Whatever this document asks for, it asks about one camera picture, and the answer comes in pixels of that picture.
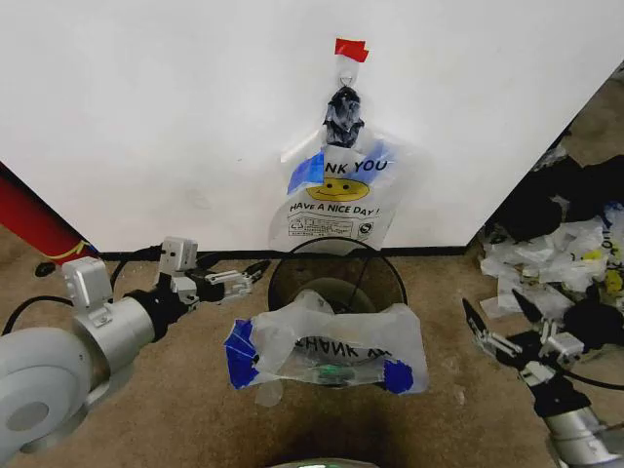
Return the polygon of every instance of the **white board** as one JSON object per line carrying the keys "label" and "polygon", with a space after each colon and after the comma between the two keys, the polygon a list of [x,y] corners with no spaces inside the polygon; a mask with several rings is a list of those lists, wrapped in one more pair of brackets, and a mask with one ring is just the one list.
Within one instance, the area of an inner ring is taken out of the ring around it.
{"label": "white board", "polygon": [[0,3],[0,157],[102,251],[267,248],[336,36],[363,119],[422,149],[386,247],[466,244],[624,55],[604,0]]}

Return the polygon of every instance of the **smiley face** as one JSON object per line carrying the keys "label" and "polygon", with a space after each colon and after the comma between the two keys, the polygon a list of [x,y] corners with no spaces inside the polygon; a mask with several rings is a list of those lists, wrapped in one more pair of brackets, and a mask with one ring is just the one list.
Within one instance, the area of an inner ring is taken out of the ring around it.
{"label": "smiley face", "polygon": [[320,187],[310,187],[306,190],[313,199],[324,202],[353,202],[369,193],[369,187],[365,183],[332,177],[325,177],[325,183]]}

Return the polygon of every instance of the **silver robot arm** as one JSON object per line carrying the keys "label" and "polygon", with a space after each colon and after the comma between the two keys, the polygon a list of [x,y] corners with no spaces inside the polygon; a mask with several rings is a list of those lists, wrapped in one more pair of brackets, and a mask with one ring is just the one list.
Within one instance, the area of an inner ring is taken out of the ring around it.
{"label": "silver robot arm", "polygon": [[622,425],[609,427],[601,422],[590,400],[566,378],[566,371],[586,351],[589,336],[585,339],[579,327],[574,334],[566,331],[563,324],[545,319],[534,304],[513,293],[532,329],[507,337],[489,331],[464,299],[466,321],[477,345],[500,364],[518,371],[533,394],[535,413],[550,431],[547,446],[557,467],[624,468]]}
{"label": "silver robot arm", "polygon": [[165,239],[156,286],[116,302],[101,260],[63,265],[74,334],[35,328],[0,337],[0,465],[18,451],[45,449],[71,434],[129,381],[143,346],[202,301],[245,297],[268,266],[215,274],[198,268],[196,255],[194,241]]}

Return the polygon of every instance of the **red tape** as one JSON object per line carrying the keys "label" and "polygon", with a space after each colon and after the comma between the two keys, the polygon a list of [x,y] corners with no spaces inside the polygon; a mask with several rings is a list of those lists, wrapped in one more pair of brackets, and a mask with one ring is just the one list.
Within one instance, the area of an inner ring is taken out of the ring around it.
{"label": "red tape", "polygon": [[346,56],[350,59],[363,63],[369,56],[369,51],[365,49],[366,41],[349,41],[347,39],[335,40],[335,51],[337,56]]}

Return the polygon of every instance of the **red pole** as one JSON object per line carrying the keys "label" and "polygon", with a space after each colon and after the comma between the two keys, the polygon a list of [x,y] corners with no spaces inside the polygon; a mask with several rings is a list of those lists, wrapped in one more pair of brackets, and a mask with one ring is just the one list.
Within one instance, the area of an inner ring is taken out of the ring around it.
{"label": "red pole", "polygon": [[2,163],[0,222],[58,264],[98,256],[91,244]]}

